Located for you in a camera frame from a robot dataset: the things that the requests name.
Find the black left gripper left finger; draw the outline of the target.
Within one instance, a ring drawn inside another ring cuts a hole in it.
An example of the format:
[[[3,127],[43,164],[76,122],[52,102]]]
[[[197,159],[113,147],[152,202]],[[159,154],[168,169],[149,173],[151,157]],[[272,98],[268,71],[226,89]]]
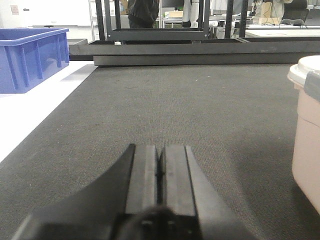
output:
[[[15,240],[110,240],[126,217],[157,204],[153,145],[130,144],[101,176],[59,202],[33,210]]]

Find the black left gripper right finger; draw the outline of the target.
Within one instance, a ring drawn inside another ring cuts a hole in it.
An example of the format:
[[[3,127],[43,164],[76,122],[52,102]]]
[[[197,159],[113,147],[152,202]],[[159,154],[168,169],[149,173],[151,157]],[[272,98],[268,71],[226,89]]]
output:
[[[158,170],[162,203],[184,240],[254,240],[207,179],[188,145],[166,146]]]

